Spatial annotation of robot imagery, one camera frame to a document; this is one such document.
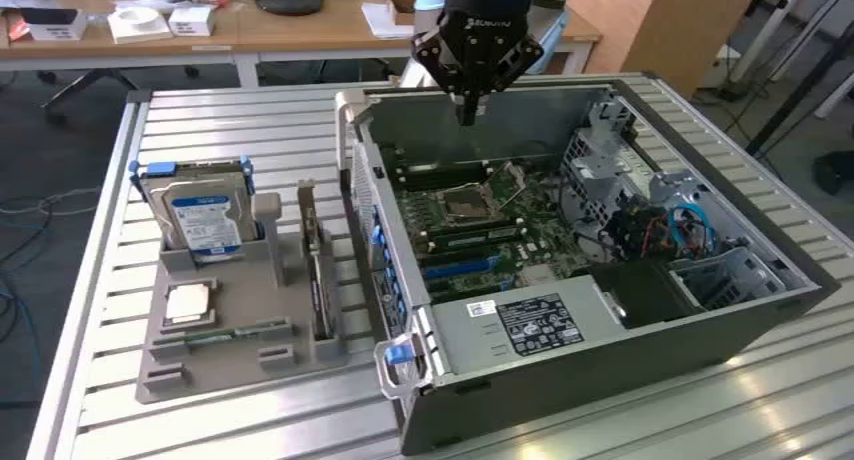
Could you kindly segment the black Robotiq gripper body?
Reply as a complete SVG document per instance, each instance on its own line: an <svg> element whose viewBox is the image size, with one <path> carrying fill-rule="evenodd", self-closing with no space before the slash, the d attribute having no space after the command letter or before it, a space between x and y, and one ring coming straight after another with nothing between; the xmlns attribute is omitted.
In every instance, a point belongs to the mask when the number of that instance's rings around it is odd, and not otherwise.
<svg viewBox="0 0 854 460"><path fill-rule="evenodd" d="M445 0L437 27L468 89L471 38L531 36L527 20L531 4L532 0Z"/></svg>

